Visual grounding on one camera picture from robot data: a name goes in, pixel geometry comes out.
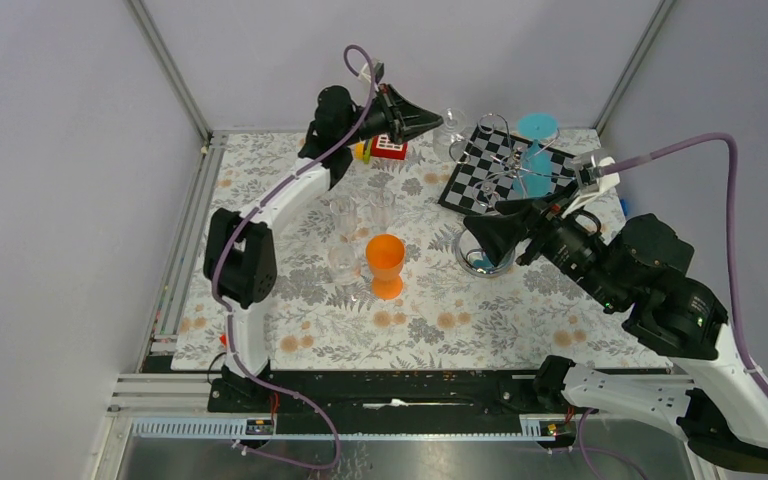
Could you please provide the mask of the colourful toy brick block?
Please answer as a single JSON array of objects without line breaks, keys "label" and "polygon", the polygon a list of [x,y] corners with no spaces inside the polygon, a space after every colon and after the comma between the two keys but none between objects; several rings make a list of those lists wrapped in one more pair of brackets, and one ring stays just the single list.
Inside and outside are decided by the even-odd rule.
[{"label": "colourful toy brick block", "polygon": [[407,144],[397,144],[390,141],[385,135],[375,136],[353,147],[353,156],[365,164],[373,159],[388,159],[402,161],[408,152]]}]

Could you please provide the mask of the orange wine glass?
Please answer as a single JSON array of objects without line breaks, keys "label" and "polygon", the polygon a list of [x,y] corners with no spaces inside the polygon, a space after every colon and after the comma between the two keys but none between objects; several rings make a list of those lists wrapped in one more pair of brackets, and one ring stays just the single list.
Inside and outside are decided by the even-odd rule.
[{"label": "orange wine glass", "polygon": [[372,293],[382,300],[397,298],[403,289],[400,277],[406,256],[404,243],[394,235],[373,237],[365,248],[365,257],[372,273]]}]

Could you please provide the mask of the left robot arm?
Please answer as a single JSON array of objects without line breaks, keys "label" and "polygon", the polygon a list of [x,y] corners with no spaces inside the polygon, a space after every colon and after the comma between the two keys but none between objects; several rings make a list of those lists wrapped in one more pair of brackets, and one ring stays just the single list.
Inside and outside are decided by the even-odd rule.
[{"label": "left robot arm", "polygon": [[227,312],[223,373],[238,377],[231,395],[242,408],[259,410],[270,397],[271,387],[259,374],[270,360],[265,315],[278,277],[277,237],[302,207],[343,179],[353,161],[351,146],[381,134],[404,144],[442,123],[441,115],[414,105],[389,84],[372,85],[363,105],[345,87],[327,87],[317,96],[305,143],[284,178],[241,210],[212,214],[203,274]]}]

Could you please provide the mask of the teal wine glass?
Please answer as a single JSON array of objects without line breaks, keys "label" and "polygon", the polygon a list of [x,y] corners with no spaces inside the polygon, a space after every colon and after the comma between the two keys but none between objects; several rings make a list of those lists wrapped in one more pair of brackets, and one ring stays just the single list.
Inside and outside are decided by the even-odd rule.
[{"label": "teal wine glass", "polygon": [[518,133],[531,141],[521,155],[520,190],[525,198],[537,198],[549,193],[552,186],[552,154],[548,145],[557,138],[558,122],[548,113],[531,113],[517,123]]}]

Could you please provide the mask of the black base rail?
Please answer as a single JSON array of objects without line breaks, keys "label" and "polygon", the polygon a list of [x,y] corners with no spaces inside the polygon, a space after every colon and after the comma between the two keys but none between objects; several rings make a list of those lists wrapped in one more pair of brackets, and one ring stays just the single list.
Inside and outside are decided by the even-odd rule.
[{"label": "black base rail", "polygon": [[566,419],[580,408],[539,399],[532,370],[266,370],[211,382],[211,413],[264,414],[280,434],[519,434],[522,415]]}]

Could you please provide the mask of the clear wine glass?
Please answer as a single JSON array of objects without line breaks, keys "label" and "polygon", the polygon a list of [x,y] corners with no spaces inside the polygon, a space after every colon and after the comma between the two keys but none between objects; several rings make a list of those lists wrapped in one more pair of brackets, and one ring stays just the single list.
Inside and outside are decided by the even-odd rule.
[{"label": "clear wine glass", "polygon": [[456,162],[466,143],[467,118],[464,112],[447,108],[440,113],[442,123],[433,131],[432,147],[441,160]]},{"label": "clear wine glass", "polygon": [[350,196],[338,196],[331,200],[335,232],[344,240],[350,241],[357,229],[357,204]]},{"label": "clear wine glass", "polygon": [[349,285],[361,279],[361,263],[350,244],[333,246],[328,252],[330,275],[337,285]]}]

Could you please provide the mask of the chrome wine glass rack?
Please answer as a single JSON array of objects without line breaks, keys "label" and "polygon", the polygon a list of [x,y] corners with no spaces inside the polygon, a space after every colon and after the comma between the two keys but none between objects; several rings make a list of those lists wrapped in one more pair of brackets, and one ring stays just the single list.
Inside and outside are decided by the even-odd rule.
[{"label": "chrome wine glass rack", "polygon": [[499,201],[540,197],[573,180],[565,163],[573,156],[557,148],[560,129],[546,113],[529,114],[511,133],[504,117],[488,113],[473,133],[450,148],[455,170],[438,204],[471,216],[491,214]]}]

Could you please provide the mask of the clear champagne flute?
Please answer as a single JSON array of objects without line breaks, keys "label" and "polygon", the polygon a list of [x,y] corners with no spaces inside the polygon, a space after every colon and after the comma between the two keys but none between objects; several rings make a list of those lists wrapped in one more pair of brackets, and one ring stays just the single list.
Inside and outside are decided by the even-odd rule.
[{"label": "clear champagne flute", "polygon": [[369,205],[374,232],[385,233],[393,221],[395,194],[386,188],[373,190],[369,194]]}]

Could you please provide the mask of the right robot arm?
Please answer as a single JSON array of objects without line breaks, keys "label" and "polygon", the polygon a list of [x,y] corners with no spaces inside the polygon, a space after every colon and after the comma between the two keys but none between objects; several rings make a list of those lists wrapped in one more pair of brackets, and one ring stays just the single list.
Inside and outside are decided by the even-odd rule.
[{"label": "right robot arm", "polygon": [[539,407],[619,413],[674,435],[714,465],[768,475],[768,396],[741,362],[736,320],[688,276],[694,250],[673,229],[646,214],[605,241],[596,215],[556,195],[505,201],[464,225],[492,263],[546,259],[605,313],[624,314],[625,332],[693,380],[685,389],[641,385],[550,355],[533,381]]}]

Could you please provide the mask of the black white chess board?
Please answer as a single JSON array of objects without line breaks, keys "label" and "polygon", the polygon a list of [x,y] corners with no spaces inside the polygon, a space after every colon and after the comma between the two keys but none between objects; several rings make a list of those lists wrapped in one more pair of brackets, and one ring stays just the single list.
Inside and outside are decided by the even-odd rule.
[{"label": "black white chess board", "polygon": [[463,215],[482,215],[498,201],[521,198],[520,169],[514,170],[510,160],[513,153],[523,154],[530,143],[504,130],[477,126],[466,140],[438,204]]}]

